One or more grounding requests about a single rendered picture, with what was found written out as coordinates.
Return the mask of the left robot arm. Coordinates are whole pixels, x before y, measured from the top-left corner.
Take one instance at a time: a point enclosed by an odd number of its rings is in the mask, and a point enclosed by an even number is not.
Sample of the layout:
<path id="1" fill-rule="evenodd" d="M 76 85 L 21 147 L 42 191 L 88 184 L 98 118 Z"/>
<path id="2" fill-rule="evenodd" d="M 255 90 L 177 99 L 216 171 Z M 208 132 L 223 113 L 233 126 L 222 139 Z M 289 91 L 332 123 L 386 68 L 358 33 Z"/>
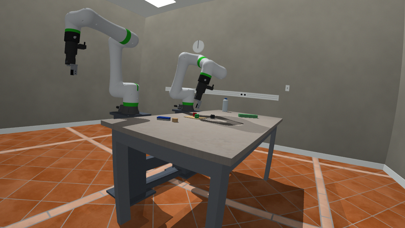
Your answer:
<path id="1" fill-rule="evenodd" d="M 182 104 L 174 105 L 181 110 L 194 111 L 194 89 L 182 88 L 184 76 L 189 65 L 194 65 L 202 68 L 201 74 L 217 79 L 224 79 L 227 76 L 227 70 L 208 58 L 198 55 L 183 52 L 178 57 L 178 67 L 174 77 L 173 84 L 169 91 L 169 95 L 173 99 L 182 99 Z M 182 88 L 182 89 L 181 89 Z"/>

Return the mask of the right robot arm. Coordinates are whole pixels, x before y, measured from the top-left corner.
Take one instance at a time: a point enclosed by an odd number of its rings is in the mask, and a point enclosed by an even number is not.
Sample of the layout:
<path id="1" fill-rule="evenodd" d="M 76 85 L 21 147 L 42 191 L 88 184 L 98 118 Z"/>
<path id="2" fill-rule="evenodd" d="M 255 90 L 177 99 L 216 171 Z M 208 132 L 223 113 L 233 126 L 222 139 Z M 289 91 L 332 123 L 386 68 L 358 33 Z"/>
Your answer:
<path id="1" fill-rule="evenodd" d="M 65 32 L 72 31 L 80 34 L 82 27 L 90 27 L 108 36 L 110 54 L 110 84 L 109 92 L 113 97 L 123 98 L 123 105 L 116 106 L 118 112 L 124 114 L 139 114 L 139 85 L 123 83 L 122 79 L 122 49 L 138 45 L 138 36 L 101 17 L 90 8 L 71 11 L 65 15 Z"/>

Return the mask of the white plastic bottle with blue cap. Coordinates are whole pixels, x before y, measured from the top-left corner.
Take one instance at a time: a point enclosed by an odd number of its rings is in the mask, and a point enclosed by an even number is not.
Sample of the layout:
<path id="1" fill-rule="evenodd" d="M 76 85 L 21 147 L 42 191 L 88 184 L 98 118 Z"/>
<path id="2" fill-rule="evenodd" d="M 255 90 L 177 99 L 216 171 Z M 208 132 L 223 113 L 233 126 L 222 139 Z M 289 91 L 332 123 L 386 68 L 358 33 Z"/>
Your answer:
<path id="1" fill-rule="evenodd" d="M 227 100 L 227 98 L 225 98 L 225 99 L 223 100 L 223 108 L 222 108 L 222 111 L 227 112 L 227 108 L 228 108 L 228 100 Z"/>

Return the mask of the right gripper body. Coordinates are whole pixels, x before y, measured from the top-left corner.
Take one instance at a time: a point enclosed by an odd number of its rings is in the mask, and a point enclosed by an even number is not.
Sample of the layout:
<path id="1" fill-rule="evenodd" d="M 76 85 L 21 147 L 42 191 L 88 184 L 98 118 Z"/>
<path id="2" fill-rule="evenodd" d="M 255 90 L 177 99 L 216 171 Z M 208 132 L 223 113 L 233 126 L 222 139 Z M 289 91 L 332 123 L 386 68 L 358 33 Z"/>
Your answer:
<path id="1" fill-rule="evenodd" d="M 75 64 L 77 55 L 77 49 L 86 49 L 86 45 L 79 44 L 80 34 L 77 32 L 66 31 L 65 32 L 65 64 Z"/>

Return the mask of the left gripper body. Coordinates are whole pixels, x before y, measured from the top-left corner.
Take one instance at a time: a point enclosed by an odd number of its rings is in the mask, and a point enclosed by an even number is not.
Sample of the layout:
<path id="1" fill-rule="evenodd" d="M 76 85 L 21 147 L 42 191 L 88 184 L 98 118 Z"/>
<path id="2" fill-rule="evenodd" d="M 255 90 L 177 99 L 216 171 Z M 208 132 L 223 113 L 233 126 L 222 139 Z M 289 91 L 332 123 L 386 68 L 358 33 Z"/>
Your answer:
<path id="1" fill-rule="evenodd" d="M 210 80 L 211 80 L 210 77 L 200 74 L 194 99 L 201 100 L 202 94 L 205 92 L 206 89 L 209 89 L 209 90 L 214 89 L 214 85 L 212 87 L 208 86 Z"/>

